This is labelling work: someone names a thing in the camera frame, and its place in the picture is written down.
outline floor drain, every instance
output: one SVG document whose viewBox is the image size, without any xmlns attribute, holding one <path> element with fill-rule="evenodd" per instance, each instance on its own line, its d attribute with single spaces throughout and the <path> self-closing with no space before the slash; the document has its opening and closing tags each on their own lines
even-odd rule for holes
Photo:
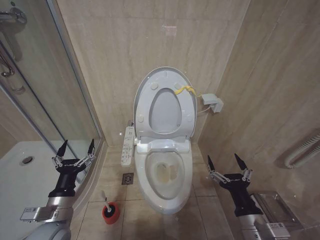
<svg viewBox="0 0 320 240">
<path fill-rule="evenodd" d="M 122 185 L 130 185 L 134 183 L 134 173 L 124 173 L 122 175 Z"/>
<path fill-rule="evenodd" d="M 21 164 L 22 164 L 22 165 L 29 164 L 29 163 L 32 162 L 33 159 L 34 159 L 33 156 L 27 156 L 26 158 L 24 158 L 24 159 L 21 161 Z"/>
</svg>

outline toilet brush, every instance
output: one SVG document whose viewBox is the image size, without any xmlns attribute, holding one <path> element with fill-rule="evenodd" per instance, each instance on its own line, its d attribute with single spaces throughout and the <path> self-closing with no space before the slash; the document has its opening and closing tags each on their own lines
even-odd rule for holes
<svg viewBox="0 0 320 240">
<path fill-rule="evenodd" d="M 104 199 L 104 208 L 102 209 L 102 216 L 106 224 L 114 224 L 119 216 L 120 216 L 120 209 L 115 202 L 108 202 L 107 196 L 105 191 L 101 191 L 101 196 Z"/>
</svg>

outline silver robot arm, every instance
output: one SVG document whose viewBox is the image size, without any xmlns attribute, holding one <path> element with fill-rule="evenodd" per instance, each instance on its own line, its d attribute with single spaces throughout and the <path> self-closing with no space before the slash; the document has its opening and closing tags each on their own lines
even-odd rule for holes
<svg viewBox="0 0 320 240">
<path fill-rule="evenodd" d="M 237 154 L 235 159 L 241 173 L 224 174 L 215 170 L 214 164 L 208 156 L 210 176 L 219 185 L 227 189 L 235 205 L 234 214 L 239 218 L 242 235 L 245 240 L 288 240 L 290 234 L 282 222 L 266 222 L 263 212 L 251 199 L 247 187 L 250 184 L 253 170 L 248 169 L 245 162 Z"/>
<path fill-rule="evenodd" d="M 44 223 L 37 227 L 26 240 L 70 240 L 70 224 L 74 213 L 75 182 L 77 174 L 95 159 L 95 144 L 92 139 L 87 156 L 82 159 L 63 159 L 66 140 L 52 158 L 60 173 L 55 189 L 49 193 L 46 206 L 26 207 L 20 218 L 24 222 Z"/>
</svg>

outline toilet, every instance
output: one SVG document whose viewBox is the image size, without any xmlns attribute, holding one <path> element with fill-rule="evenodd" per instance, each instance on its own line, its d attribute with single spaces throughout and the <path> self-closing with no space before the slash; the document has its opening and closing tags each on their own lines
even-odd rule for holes
<svg viewBox="0 0 320 240">
<path fill-rule="evenodd" d="M 197 99 L 179 70 L 160 67 L 140 84 L 134 99 L 135 169 L 139 188 L 150 206 L 174 214 L 186 204 L 192 185 L 190 137 L 195 131 Z"/>
</svg>

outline yellow rag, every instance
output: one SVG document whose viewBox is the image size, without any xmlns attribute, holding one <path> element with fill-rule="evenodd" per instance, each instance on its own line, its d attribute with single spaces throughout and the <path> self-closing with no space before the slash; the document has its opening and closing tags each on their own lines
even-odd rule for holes
<svg viewBox="0 0 320 240">
<path fill-rule="evenodd" d="M 184 89 L 187 90 L 188 92 L 193 93 L 193 95 L 195 95 L 196 97 L 200 97 L 201 96 L 201 94 L 199 96 L 197 96 L 196 91 L 192 86 L 183 86 L 180 89 L 174 91 L 174 93 L 176 95 L 178 95 L 178 94 L 182 93 Z"/>
</svg>

